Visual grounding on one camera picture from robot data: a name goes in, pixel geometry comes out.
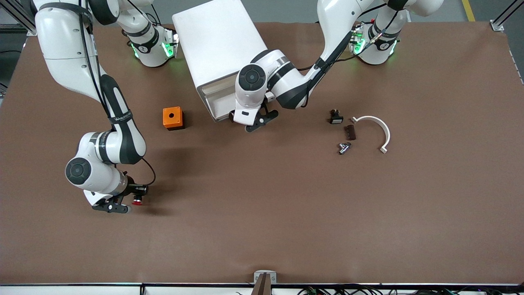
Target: cable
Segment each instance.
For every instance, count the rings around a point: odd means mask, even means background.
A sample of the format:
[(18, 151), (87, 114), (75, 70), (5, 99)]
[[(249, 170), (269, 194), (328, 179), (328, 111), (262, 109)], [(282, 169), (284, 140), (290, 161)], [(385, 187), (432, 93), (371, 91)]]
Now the cable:
[[(384, 3), (384, 4), (381, 4), (381, 5), (375, 6), (375, 7), (371, 8), (371, 9), (368, 9), (368, 10), (362, 12), (358, 17), (361, 17), (361, 16), (365, 15), (366, 13), (370, 13), (370, 12), (372, 12), (372, 11), (374, 11), (374, 10), (376, 10), (376, 9), (379, 9), (379, 8), (381, 8), (381, 7), (384, 7), (384, 6), (386, 6), (386, 5), (387, 5), (387, 4)], [(348, 59), (344, 59), (344, 60), (340, 60), (340, 61), (346, 61), (346, 60), (350, 60), (350, 59), (352, 59), (352, 58), (353, 58), (353, 57), (348, 58)], [(302, 68), (302, 69), (298, 69), (298, 70), (299, 70), (299, 71), (309, 70), (309, 69), (311, 69), (313, 66), (314, 66), (314, 65), (310, 65), (309, 67)]]
[(22, 53), (22, 51), (20, 51), (20, 50), (6, 50), (6, 51), (0, 51), (0, 53), (8, 53), (8, 52), (18, 52), (18, 53)]
[(305, 102), (304, 105), (301, 106), (301, 108), (305, 108), (308, 106), (309, 102), (309, 84), (311, 83), (311, 80), (308, 80), (308, 84), (305, 86)]
[(387, 5), (387, 4), (384, 3), (384, 4), (381, 4), (381, 5), (375, 6), (375, 7), (371, 8), (371, 9), (368, 9), (368, 10), (362, 12), (358, 17), (361, 17), (361, 16), (365, 15), (366, 13), (372, 12), (372, 11), (374, 11), (375, 9), (379, 9), (379, 8), (384, 7), (384, 6), (386, 6), (386, 5)]
[(142, 10), (138, 9), (138, 7), (136, 7), (135, 3), (131, 2), (131, 0), (127, 0), (138, 12), (140, 12), (140, 14), (142, 14), (143, 17), (147, 18), (147, 16), (144, 15), (144, 13), (142, 12)]
[(153, 181), (151, 181), (150, 183), (146, 184), (146, 185), (151, 185), (153, 183), (155, 183), (155, 180), (157, 180), (157, 174), (155, 173), (155, 169), (153, 169), (153, 167), (151, 166), (151, 164), (149, 164), (149, 162), (147, 162), (146, 159), (142, 158), (142, 161), (146, 162), (146, 164), (149, 166), (149, 168), (151, 169), (151, 172), (153, 172)]
[(157, 16), (158, 24), (162, 25), (162, 22), (160, 21), (160, 17), (158, 16), (157, 10), (155, 9), (155, 6), (151, 4), (151, 7), (153, 8), (153, 11), (155, 12), (155, 15)]
[(149, 21), (153, 23), (153, 25), (155, 25), (155, 26), (160, 25), (160, 23), (158, 22), (158, 20), (157, 20), (157, 19), (156, 19), (156, 18), (155, 18), (151, 13), (146, 12), (146, 15), (147, 15), (147, 17), (149, 18)]
[(301, 69), (297, 69), (297, 70), (299, 70), (299, 71), (305, 71), (305, 70), (309, 70), (309, 69), (311, 69), (312, 67), (313, 67), (313, 65), (310, 65), (310, 66), (308, 66), (308, 67), (306, 67), (306, 68), (301, 68)]
[[(83, 7), (82, 6), (82, 0), (79, 0), (79, 6)], [(79, 17), (79, 22), (80, 22), (80, 35), (82, 37), (82, 45), (84, 47), (85, 58), (86, 58), (86, 60), (88, 62), (89, 74), (91, 75), (91, 80), (93, 81), (93, 87), (95, 88), (96, 94), (98, 95), (98, 97), (100, 99), (100, 104), (102, 104), (102, 106), (104, 107), (104, 111), (107, 114), (107, 117), (111, 117), (111, 115), (109, 114), (109, 110), (107, 109), (107, 105), (106, 105), (104, 99), (102, 98), (102, 95), (100, 94), (100, 91), (98, 89), (98, 85), (96, 84), (95, 75), (93, 73), (93, 68), (91, 66), (91, 59), (89, 58), (88, 45), (85, 42), (84, 21), (83, 21), (81, 15), (78, 15), (78, 17)]]

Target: orange block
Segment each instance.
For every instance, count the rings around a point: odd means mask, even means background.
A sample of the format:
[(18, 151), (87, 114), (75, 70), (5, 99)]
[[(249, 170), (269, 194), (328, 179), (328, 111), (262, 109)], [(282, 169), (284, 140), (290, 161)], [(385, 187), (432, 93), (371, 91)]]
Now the orange block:
[(181, 107), (165, 108), (163, 110), (163, 125), (167, 130), (184, 129), (184, 112)]

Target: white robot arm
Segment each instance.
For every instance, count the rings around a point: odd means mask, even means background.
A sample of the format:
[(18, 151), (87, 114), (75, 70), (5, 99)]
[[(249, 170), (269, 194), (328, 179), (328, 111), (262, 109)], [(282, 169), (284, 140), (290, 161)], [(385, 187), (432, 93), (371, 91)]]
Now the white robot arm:
[[(149, 4), (149, 1), (136, 2)], [(99, 64), (92, 15), (102, 24), (118, 21), (133, 44), (143, 47), (138, 57), (144, 65), (160, 66), (172, 57), (167, 54), (165, 44), (173, 45), (170, 39), (173, 33), (153, 26), (130, 3), (34, 0), (38, 40), (49, 72), (58, 84), (98, 101), (112, 125), (109, 131), (85, 134), (77, 154), (65, 168), (68, 181), (84, 190), (93, 209), (109, 213), (127, 213), (129, 207), (121, 204), (122, 198), (133, 193), (134, 204), (140, 204), (141, 197), (147, 193), (148, 185), (135, 184), (115, 167), (142, 160), (146, 143), (118, 84)]]
[(364, 60), (364, 53), (368, 53), (371, 59), (377, 58), (370, 50), (373, 44), (383, 42), (383, 38), (388, 37), (389, 41), (396, 41), (398, 33), (405, 23), (405, 9), (412, 6), (412, 9), (421, 15), (429, 15), (436, 11), (443, 0), (388, 0), (386, 5), (379, 12), (375, 21), (381, 28), (375, 31), (374, 36), (363, 36), (360, 32), (353, 30), (356, 19), (373, 2), (373, 0), (318, 0), (317, 13), (319, 23), (324, 34), (324, 50), (313, 67), (304, 76), (298, 69), (285, 57), (280, 50), (266, 50), (256, 56), (249, 65), (243, 68), (237, 75), (237, 86), (246, 82), (247, 67), (258, 65), (263, 69), (265, 82), (254, 79), (247, 80), (249, 88), (236, 88), (236, 107), (233, 115), (235, 122), (247, 125), (246, 130), (255, 129), (265, 125), (272, 118), (258, 113), (260, 105), (264, 105), (264, 94), (267, 90), (271, 91), (279, 104), (285, 109), (296, 109), (307, 105), (309, 95), (329, 71), (331, 66), (337, 61), (349, 43), (353, 53)]

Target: white box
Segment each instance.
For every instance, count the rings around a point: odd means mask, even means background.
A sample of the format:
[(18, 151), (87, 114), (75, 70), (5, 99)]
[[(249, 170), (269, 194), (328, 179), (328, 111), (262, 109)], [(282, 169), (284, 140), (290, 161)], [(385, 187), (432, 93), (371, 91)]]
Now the white box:
[(212, 0), (173, 15), (202, 101), (215, 121), (235, 109), (235, 78), (267, 49), (241, 0)]

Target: gray floor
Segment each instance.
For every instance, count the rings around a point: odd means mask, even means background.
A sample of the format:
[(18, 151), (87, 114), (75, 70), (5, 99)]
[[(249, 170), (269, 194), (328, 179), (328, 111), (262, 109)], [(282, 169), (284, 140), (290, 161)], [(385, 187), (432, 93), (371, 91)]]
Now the gray floor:
[[(174, 13), (195, 7), (209, 0), (156, 0), (155, 8), (162, 23), (171, 23)], [(242, 0), (246, 10), (254, 22), (281, 22), (281, 23), (314, 23), (318, 21), (316, 16), (317, 0)], [(472, 0), (471, 5), (477, 20), (489, 20), (495, 18), (510, 4), (511, 0)], [(372, 6), (382, 3), (375, 0)], [(151, 7), (145, 7), (144, 11), (153, 13)], [(362, 18), (369, 20), (375, 13), (370, 13)], [(411, 14), (413, 22), (464, 22), (467, 17), (461, 0), (444, 0), (444, 4), (438, 12), (429, 17), (420, 17)], [(13, 23), (14, 20), (0, 9), (0, 24)], [(524, 8), (515, 13), (505, 24), (506, 33), (509, 36), (515, 60), (521, 68), (524, 68)], [(20, 50), (25, 42), (22, 34), (0, 34), (0, 51)], [(13, 74), (18, 53), (9, 52), (0, 54), (0, 82), (9, 85)]]
[[(490, 19), (496, 19), (512, 2), (512, 0), (473, 0), (471, 9), (477, 21), (487, 22)], [(509, 48), (522, 74), (524, 71), (524, 6), (521, 6), (504, 22), (504, 33), (508, 35)]]

